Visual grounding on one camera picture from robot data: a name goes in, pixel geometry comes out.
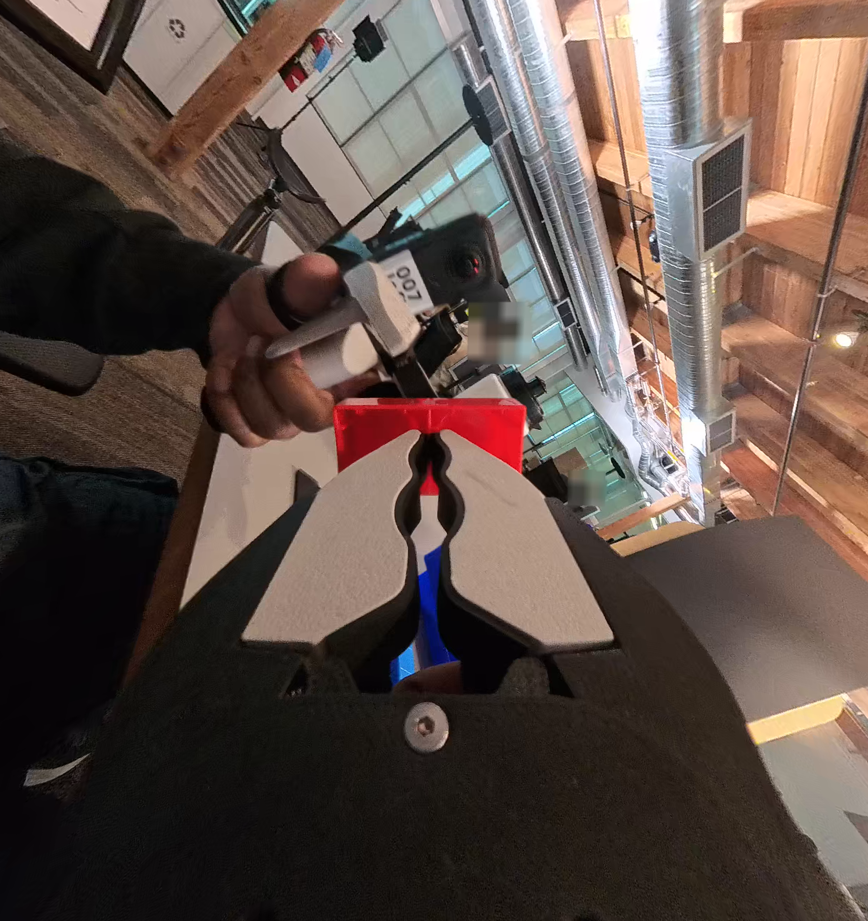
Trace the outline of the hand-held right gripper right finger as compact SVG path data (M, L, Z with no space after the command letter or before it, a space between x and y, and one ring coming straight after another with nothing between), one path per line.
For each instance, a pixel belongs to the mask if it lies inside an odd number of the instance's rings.
M607 649L614 634L539 490L463 436L436 439L451 499L441 576L447 597L536 654Z

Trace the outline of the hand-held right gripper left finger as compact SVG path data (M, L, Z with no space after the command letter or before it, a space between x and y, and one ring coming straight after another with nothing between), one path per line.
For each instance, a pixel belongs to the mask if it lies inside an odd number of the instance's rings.
M357 460L314 497L250 621L244 643L331 655L397 655L417 629L423 437L410 430Z

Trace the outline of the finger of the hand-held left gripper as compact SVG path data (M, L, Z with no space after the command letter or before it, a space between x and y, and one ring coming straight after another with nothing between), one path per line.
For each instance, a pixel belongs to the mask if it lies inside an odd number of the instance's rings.
M414 351L390 356L390 378L402 398L437 398L438 394Z

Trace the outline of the red plastic block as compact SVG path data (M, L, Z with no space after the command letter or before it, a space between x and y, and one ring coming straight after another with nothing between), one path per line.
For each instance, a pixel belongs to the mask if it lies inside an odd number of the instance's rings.
M399 543L419 496L439 497L450 533L488 534L544 514L522 478L524 407L511 399L355 399L335 408L338 474L315 499Z

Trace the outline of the person's left forearm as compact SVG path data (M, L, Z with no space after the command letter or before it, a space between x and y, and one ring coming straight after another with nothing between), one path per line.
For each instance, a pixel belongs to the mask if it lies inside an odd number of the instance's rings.
M0 331L104 356L210 356L212 315L255 264L126 207L0 130Z

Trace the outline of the person's left hand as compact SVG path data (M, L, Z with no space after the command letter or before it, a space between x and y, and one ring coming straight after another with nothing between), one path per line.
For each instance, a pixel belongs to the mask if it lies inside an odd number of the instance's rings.
M371 369L320 389L299 352L266 358L267 346L289 332L268 299L267 284L275 269L214 247L206 252L226 263L234 260L236 268L244 266L210 319L205 394L222 433L244 448L257 448L301 432L320 432L332 425L339 402L359 397L381 381L379 371Z

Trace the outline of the black round stand light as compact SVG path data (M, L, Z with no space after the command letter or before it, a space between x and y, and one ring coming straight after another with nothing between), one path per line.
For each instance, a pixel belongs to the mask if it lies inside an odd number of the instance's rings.
M479 140L493 147L510 133L509 118L492 75L476 85L464 85L463 105Z

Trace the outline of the black tripod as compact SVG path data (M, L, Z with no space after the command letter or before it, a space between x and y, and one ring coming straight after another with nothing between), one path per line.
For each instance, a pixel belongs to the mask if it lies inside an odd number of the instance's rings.
M253 122L245 122L244 126L265 136L263 152L272 178L267 187L245 205L216 244L220 250L240 255L249 252L256 237L273 221L286 198L310 205L325 204L325 199L316 194L284 149L282 128L269 128Z

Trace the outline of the black box stand light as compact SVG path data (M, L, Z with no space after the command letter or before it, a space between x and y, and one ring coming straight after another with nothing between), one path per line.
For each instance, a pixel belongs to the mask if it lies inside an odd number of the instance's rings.
M372 63L384 51L387 39L382 20L363 17L353 29L353 51L359 61Z

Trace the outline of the person's legs in jeans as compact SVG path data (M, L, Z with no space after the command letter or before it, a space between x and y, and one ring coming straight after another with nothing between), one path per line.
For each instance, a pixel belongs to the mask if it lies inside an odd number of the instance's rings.
M111 704L178 497L148 469L0 454L0 784Z

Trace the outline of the white recycling cabinet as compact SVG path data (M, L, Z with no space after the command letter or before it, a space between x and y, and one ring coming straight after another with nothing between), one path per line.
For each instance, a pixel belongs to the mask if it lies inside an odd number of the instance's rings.
M175 114L239 40L220 2L148 1L123 63Z

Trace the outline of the thin metal pole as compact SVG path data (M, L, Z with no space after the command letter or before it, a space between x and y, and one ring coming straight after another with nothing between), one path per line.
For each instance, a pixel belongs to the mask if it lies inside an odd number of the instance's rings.
M856 116L853 125L853 132L847 150L847 159L845 162L845 171L843 174L840 193L838 195L836 207L833 213L833 224L831 227L831 233L828 241L827 253L824 259L824 263L821 270L821 275L819 278L819 283L816 289L815 297L812 304L810 319L809 319L809 337L807 340L807 349L805 352L805 357L801 367L801 372L799 375L798 385L794 394L794 398L791 405L788 430L786 433L786 440L784 443L784 450L781 459L781 464L777 469L777 478L776 478L776 488L774 492L774 500L771 508L771 516L775 517L780 510L781 499L783 496L786 473L789 465L790 455L792 452L792 447L794 439L796 436L796 429L798 426L798 417L802 408L802 404L807 398L807 391L809 388L809 379L810 379L810 369L812 362L815 357L816 350L819 346L821 339L821 325L823 314L827 306L827 301L832 295L832 289L834 288L833 280L835 273L835 264L837 261L838 252L840 249L842 237L845 231L845 223L849 208L851 205L853 192L856 185L856 175L857 170L862 154L862 148L864 145L864 135L868 128L868 60L866 63L866 71L864 75L864 80L862 84L861 93L859 96L859 102L856 109Z

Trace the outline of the dark framed board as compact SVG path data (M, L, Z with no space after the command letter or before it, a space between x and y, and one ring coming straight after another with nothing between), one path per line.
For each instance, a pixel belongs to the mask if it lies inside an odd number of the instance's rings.
M106 94L144 5L143 1L0 1L0 15Z

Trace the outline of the silver spiral duct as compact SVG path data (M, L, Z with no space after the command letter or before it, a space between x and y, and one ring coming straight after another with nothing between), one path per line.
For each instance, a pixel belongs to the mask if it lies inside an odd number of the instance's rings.
M601 208L589 143L554 2L509 2L509 16L532 89L534 106L560 180L566 210L589 269L601 332L612 367L625 384L635 356L610 236Z
M507 4L497 1L465 2L468 17L478 32L497 92L509 117L513 143L550 241L575 317L575 331L586 342L591 375L604 396L614 394L608 378L609 350L601 329L595 273L582 252L560 174L555 167L548 134L538 113L526 74L520 42Z
M729 408L721 335L726 249L738 237L698 257L693 163L724 123L748 119L723 116L723 2L635 1L629 10L682 451L694 513L710 527L721 505L721 451L704 454L703 420Z

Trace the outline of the wooden post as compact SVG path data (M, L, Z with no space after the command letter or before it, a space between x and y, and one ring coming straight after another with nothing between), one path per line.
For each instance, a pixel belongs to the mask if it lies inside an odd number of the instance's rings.
M169 180L181 178L341 5L278 1L270 6L150 144L152 164Z

